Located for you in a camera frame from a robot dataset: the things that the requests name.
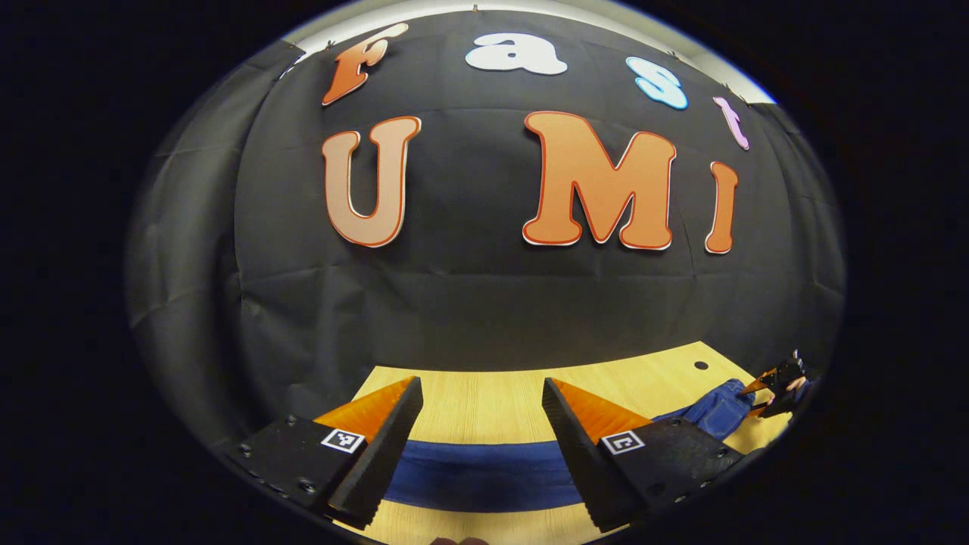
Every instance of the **orange letter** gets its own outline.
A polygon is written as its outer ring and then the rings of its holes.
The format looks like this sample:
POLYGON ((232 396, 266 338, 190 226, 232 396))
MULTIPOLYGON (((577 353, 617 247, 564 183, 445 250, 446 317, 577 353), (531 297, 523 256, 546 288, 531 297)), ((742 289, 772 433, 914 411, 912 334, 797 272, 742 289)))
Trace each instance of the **orange letter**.
POLYGON ((329 222, 344 239, 376 248, 400 233, 404 222, 407 143, 420 131, 421 120, 409 115, 388 119, 370 130, 370 141, 377 145, 377 205, 370 215, 357 213, 350 199, 350 157, 360 143, 360 134, 339 133, 323 143, 327 213, 329 222))
POLYGON ((532 112, 528 130, 542 139, 542 196, 535 219, 522 228, 533 244, 569 245, 582 235, 572 218, 573 189, 598 243, 609 239, 622 212, 633 203, 619 240, 630 248, 670 246, 670 167, 676 147, 651 133, 633 135, 615 167, 588 121, 563 112, 532 112))
POLYGON ((730 236, 730 228, 734 223, 734 192, 737 177, 734 169, 727 165, 713 161, 710 171, 717 183, 717 201, 713 208, 713 227, 706 236, 704 245, 710 253, 727 253, 734 243, 730 236))
POLYGON ((367 74, 360 73, 360 65, 364 62, 367 66, 377 64, 380 59, 384 58, 384 53, 387 52, 387 40, 384 40, 384 38, 400 36, 407 31, 407 28, 406 22, 398 22, 391 28, 377 33, 340 53, 336 57, 336 74, 333 75, 333 84, 323 97, 323 105, 329 106, 363 85, 367 79, 367 74))

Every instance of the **table surface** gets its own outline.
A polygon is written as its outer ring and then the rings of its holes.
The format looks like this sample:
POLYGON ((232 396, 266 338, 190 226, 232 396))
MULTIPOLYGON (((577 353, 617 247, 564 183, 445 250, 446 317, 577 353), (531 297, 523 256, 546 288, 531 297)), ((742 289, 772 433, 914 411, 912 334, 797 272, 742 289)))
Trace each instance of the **table surface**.
MULTIPOLYGON (((754 380, 706 344, 694 342, 635 358, 558 369, 465 372, 377 367, 354 399, 412 375, 421 378, 423 409, 410 438, 456 444, 555 440, 542 410, 547 376, 647 418, 692 404, 731 378, 744 384, 754 380), (707 368, 699 369, 696 362, 705 362, 707 368)), ((755 402, 766 398, 767 391, 762 390, 755 402)), ((790 413, 748 418, 724 443, 747 454, 781 434, 790 419, 790 413)), ((605 535, 581 503, 518 513, 462 513, 384 500, 365 530, 337 524, 390 545, 429 545, 436 537, 460 541, 468 536, 489 545, 578 545, 605 535)))

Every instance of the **letter m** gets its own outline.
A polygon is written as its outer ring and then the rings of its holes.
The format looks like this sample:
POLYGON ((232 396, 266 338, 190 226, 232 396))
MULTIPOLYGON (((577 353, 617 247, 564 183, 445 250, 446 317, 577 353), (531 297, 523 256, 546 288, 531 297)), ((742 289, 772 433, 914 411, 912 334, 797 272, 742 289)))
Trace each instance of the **letter m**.
POLYGON ((542 140, 542 196, 535 219, 521 230, 538 245, 569 245, 582 236, 572 217, 578 193, 592 238, 604 243, 632 203, 629 223, 619 240, 630 248, 663 250, 670 246, 670 167, 676 147, 651 133, 633 135, 619 164, 612 165, 588 121, 563 112, 532 112, 528 130, 542 140))

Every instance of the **screw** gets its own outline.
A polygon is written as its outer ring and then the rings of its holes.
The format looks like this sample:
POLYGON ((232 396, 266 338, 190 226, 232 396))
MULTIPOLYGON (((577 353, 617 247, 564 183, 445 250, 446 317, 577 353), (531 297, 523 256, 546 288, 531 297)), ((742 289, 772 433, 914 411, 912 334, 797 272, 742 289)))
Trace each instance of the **screw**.
POLYGON ((316 485, 314 485, 309 479, 299 477, 297 482, 299 483, 299 487, 302 488, 302 490, 307 494, 316 494, 316 485))

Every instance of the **blue fabric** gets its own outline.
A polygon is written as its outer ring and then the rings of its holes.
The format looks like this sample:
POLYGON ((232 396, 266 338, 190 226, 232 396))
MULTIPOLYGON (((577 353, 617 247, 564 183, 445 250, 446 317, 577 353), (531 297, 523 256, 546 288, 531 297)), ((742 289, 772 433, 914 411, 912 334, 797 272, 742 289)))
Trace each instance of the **blue fabric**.
MULTIPOLYGON (((714 388, 696 403, 652 418, 678 416, 723 440, 743 422, 754 394, 739 380, 714 388)), ((455 445, 407 441, 385 494, 390 501, 472 513, 510 513, 581 503, 558 443, 455 445)))
POLYGON ((747 417, 747 413, 754 405, 756 394, 753 392, 746 396, 737 396, 743 389, 744 384, 732 378, 710 390, 696 403, 656 416, 652 420, 680 417, 696 424, 704 432, 722 441, 740 427, 743 419, 747 417))

